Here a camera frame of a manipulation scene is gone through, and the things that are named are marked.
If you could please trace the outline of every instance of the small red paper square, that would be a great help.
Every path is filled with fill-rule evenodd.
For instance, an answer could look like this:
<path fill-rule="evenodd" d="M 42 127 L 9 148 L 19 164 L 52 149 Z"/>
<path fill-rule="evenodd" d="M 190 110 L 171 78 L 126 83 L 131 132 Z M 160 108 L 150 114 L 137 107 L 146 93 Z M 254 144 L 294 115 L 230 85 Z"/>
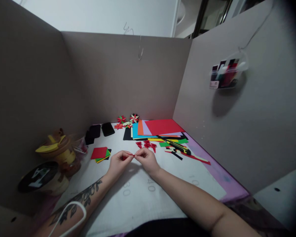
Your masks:
<path fill-rule="evenodd" d="M 105 158 L 107 147 L 94 148 L 91 156 L 91 160 Z"/>

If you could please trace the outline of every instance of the stack of colored paper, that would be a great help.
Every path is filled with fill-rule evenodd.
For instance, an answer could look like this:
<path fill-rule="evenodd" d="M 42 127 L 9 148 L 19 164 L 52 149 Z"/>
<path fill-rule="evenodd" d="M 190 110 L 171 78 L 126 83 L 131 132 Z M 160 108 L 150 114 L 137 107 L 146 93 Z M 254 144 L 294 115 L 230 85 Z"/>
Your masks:
<path fill-rule="evenodd" d="M 124 140 L 155 139 L 157 135 L 165 139 L 182 140 L 187 137 L 182 133 L 184 130 L 173 119 L 162 120 L 139 120 L 134 123 L 131 130 L 125 130 Z"/>
<path fill-rule="evenodd" d="M 101 161 L 108 160 L 111 155 L 111 149 L 107 147 L 97 147 L 93 149 L 91 160 L 95 160 L 96 163 Z"/>

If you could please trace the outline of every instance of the person's right hand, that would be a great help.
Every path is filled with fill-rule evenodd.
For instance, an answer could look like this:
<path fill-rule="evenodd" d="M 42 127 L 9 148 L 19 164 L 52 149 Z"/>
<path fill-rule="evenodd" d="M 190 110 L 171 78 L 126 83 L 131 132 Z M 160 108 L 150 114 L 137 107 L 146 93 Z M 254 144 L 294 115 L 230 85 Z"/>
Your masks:
<path fill-rule="evenodd" d="M 135 159 L 142 164 L 146 172 L 152 177 L 161 169 L 157 163 L 155 154 L 145 147 L 135 153 Z"/>

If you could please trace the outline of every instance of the white cable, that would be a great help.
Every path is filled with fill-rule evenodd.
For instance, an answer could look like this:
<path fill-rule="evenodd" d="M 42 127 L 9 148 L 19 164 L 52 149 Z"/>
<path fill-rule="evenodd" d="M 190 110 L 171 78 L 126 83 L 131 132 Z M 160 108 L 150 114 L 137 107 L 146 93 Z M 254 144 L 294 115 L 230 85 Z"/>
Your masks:
<path fill-rule="evenodd" d="M 80 224 L 86 219 L 86 209 L 85 209 L 85 207 L 84 207 L 80 202 L 72 201 L 72 202 L 68 203 L 68 205 L 63 209 L 62 213 L 60 214 L 60 216 L 59 216 L 59 218 L 58 218 L 58 221 L 56 222 L 56 224 L 55 224 L 55 226 L 54 226 L 52 232 L 50 232 L 50 234 L 49 234 L 48 237 L 50 237 L 50 236 L 52 235 L 52 233 L 54 232 L 56 226 L 58 225 L 58 223 L 59 223 L 59 221 L 60 221 L 60 219 L 61 219 L 63 213 L 64 213 L 65 210 L 67 209 L 67 207 L 68 207 L 69 205 L 73 205 L 73 204 L 78 205 L 79 207 L 81 207 L 82 212 L 83 212 L 83 217 L 82 217 L 82 219 L 81 219 L 80 221 L 78 221 L 78 223 L 76 223 L 73 227 L 71 227 L 69 230 L 67 230 L 65 233 L 63 233 L 63 234 L 62 234 L 61 236 L 59 236 L 59 237 L 64 237 L 64 236 L 68 235 L 69 233 L 71 233 L 72 231 L 74 231 L 74 229 L 76 229 L 76 228 L 77 228 L 77 227 L 78 227 L 78 226 L 79 226 L 79 225 L 80 225 Z"/>

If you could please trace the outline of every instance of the smartphone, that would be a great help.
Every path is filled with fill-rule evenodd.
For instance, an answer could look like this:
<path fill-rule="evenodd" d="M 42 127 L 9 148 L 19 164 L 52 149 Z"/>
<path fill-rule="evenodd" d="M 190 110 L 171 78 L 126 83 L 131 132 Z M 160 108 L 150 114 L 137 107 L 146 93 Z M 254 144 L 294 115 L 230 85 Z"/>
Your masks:
<path fill-rule="evenodd" d="M 102 131 L 105 137 L 115 133 L 112 124 L 110 122 L 102 124 Z"/>

